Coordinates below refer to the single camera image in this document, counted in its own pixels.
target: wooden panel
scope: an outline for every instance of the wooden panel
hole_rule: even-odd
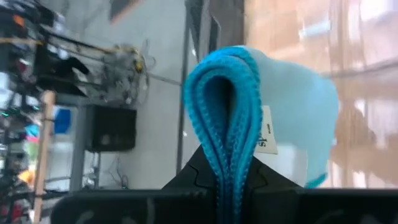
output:
[[[245,13],[252,14],[255,11],[259,16],[266,16],[290,12],[296,9],[298,2],[298,0],[246,0]]]
[[[293,22],[293,16],[281,16],[286,11],[273,12],[279,17],[259,16],[268,9],[258,7],[267,3],[275,4],[270,0],[246,2],[246,44],[323,76],[330,76],[331,71],[338,76],[333,79],[341,103],[336,145],[330,155],[330,176],[323,186],[398,187],[398,13],[386,12],[362,21],[365,12],[360,11],[359,0],[301,0],[296,2],[297,20]],[[324,15],[331,21],[327,35],[302,38],[297,43],[284,40],[288,38],[284,35],[293,35],[293,30],[316,23]],[[284,33],[281,29],[290,30]]]
[[[43,114],[44,126],[40,127],[40,148],[39,148],[39,167],[36,170],[35,189],[36,195],[44,194],[44,179],[47,168],[47,155],[49,152],[49,144],[51,141],[51,130],[53,129],[53,107],[55,104],[55,92],[46,91],[42,98],[45,104],[45,111]],[[34,201],[34,221],[39,223],[42,212],[43,199],[41,197],[35,198]]]

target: blue knitted strap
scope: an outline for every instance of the blue knitted strap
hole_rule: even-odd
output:
[[[218,223],[241,222],[243,188],[261,131],[259,82],[256,61],[243,47],[208,55],[185,82],[185,106],[216,175]]]

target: loudspeaker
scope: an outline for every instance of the loudspeaker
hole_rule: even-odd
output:
[[[90,152],[128,151],[136,145],[137,111],[93,106]]]

